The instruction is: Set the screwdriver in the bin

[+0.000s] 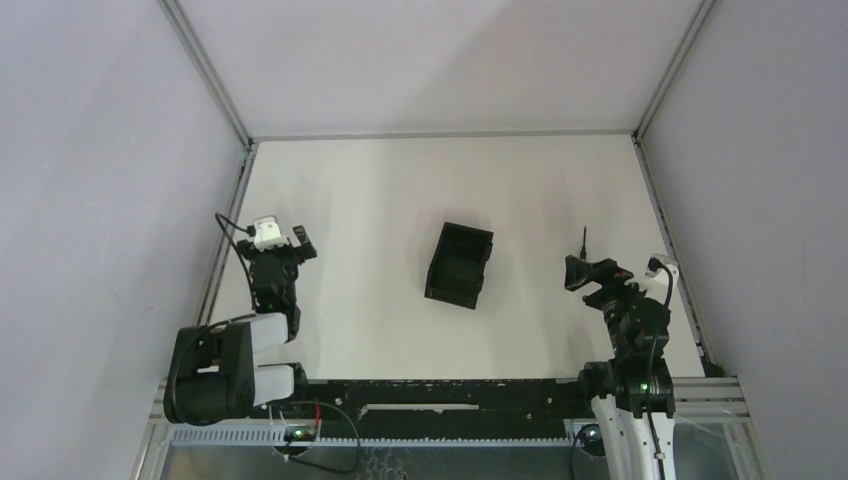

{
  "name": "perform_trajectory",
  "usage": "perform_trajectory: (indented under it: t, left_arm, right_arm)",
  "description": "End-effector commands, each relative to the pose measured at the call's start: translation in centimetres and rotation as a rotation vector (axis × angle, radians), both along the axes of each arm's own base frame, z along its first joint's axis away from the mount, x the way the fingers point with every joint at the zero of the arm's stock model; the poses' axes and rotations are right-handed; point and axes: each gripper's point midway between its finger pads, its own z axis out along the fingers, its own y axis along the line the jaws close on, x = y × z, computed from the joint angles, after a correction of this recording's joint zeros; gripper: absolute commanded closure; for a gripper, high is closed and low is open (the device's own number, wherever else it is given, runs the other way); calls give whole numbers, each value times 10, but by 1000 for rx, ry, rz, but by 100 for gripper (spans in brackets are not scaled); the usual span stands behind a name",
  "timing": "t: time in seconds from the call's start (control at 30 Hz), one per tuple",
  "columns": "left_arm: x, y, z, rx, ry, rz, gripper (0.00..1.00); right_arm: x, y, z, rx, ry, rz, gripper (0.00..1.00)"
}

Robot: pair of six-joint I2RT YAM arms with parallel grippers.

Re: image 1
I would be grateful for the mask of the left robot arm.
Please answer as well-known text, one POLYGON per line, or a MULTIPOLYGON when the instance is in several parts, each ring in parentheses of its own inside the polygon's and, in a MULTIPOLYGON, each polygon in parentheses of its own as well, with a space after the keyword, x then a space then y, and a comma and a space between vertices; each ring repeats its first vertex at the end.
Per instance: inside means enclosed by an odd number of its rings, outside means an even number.
POLYGON ((255 221, 236 244, 252 302, 249 314, 178 331, 163 397, 173 424, 208 426, 248 417, 264 404, 296 394, 305 381, 297 363, 260 365, 264 350, 296 339, 301 310, 296 282, 300 266, 317 256, 306 229, 283 235, 276 221, 255 221))

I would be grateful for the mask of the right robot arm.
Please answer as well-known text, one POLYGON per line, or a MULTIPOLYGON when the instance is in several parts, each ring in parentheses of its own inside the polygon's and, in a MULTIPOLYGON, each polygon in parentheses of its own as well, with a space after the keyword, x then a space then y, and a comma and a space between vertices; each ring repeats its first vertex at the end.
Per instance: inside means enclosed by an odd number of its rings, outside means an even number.
POLYGON ((566 290, 597 285, 582 300, 601 313, 613 350, 611 359, 588 362, 578 375, 611 478, 675 478, 676 399, 663 355, 679 280, 676 262, 654 254, 643 276, 610 258, 569 255, 564 263, 566 290))

